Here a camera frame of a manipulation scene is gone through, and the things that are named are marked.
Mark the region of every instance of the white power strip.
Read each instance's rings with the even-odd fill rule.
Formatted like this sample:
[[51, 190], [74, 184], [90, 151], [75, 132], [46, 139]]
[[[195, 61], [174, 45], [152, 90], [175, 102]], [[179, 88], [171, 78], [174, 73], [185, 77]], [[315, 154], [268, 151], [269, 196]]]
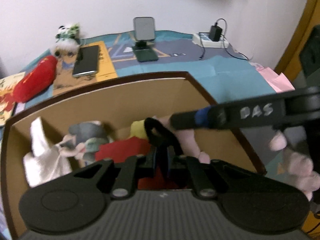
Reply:
[[[201, 36], [203, 46], [205, 48], [219, 48], [219, 49], [226, 48], [227, 49], [229, 47], [229, 42], [227, 40], [223, 41], [223, 37], [220, 38], [220, 41], [212, 41], [209, 39], [208, 33], [200, 33], [200, 36]], [[193, 34], [192, 42], [202, 47], [198, 33]]]

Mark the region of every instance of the power adapter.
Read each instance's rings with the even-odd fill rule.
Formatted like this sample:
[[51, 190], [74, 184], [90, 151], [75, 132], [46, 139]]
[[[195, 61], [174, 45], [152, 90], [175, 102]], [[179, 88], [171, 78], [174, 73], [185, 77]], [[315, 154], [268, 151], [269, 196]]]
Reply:
[[220, 41], [221, 34], [222, 28], [220, 28], [216, 22], [215, 25], [212, 25], [210, 28], [209, 39], [212, 41]]

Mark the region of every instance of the red plush toy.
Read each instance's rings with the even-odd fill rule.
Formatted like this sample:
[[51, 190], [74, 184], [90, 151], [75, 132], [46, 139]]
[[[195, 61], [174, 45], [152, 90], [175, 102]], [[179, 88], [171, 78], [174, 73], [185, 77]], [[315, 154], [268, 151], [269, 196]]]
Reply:
[[13, 99], [25, 103], [49, 87], [55, 79], [57, 62], [54, 56], [44, 57], [36, 68], [15, 86]]

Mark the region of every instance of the magazine cover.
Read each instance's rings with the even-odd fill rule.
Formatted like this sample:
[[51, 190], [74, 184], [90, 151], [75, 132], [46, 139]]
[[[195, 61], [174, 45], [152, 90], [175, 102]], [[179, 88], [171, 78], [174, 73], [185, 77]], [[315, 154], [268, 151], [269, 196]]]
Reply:
[[25, 72], [0, 79], [0, 126], [11, 117], [15, 101], [12, 92], [16, 84], [23, 79]]

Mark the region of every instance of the cardboard box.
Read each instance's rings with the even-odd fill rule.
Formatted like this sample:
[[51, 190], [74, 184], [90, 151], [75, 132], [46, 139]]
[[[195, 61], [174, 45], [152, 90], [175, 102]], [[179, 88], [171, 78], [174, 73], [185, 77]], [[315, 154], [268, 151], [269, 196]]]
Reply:
[[[129, 136], [133, 121], [169, 116], [216, 104], [188, 72], [147, 73], [100, 82], [52, 97], [6, 123], [1, 151], [1, 192], [9, 231], [16, 239], [25, 230], [18, 205], [28, 189], [23, 156], [31, 151], [30, 125], [41, 117], [51, 143], [58, 143], [72, 124], [99, 120], [115, 139]], [[265, 167], [239, 130], [196, 131], [196, 141], [212, 159], [250, 171]]]

